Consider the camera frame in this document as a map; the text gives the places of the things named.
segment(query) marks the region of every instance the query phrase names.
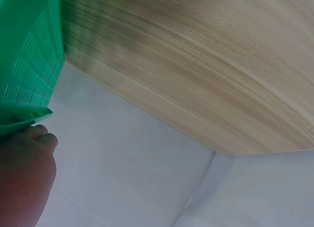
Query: white floor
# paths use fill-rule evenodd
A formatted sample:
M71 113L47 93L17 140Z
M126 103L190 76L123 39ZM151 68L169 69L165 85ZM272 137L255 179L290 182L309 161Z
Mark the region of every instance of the white floor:
M314 150L212 155L69 68L50 108L58 171L38 227L314 226Z
M50 109L57 177L38 227L169 227L212 155L68 67Z

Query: green plastic basket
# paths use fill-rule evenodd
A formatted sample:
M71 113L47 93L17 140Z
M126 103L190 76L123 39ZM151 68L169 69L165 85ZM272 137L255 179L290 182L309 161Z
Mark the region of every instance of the green plastic basket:
M0 136L52 114L63 64L60 0L0 0Z

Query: wood grain surface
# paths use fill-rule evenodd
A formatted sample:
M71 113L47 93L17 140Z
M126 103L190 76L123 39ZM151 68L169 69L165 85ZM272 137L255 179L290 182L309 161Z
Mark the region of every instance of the wood grain surface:
M68 64L208 148L314 148L314 0L62 0L62 22Z

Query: hand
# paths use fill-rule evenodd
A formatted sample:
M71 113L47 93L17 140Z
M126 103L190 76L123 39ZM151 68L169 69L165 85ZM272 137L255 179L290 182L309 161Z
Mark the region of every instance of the hand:
M57 144L43 125L0 139L0 226L36 225L56 175Z

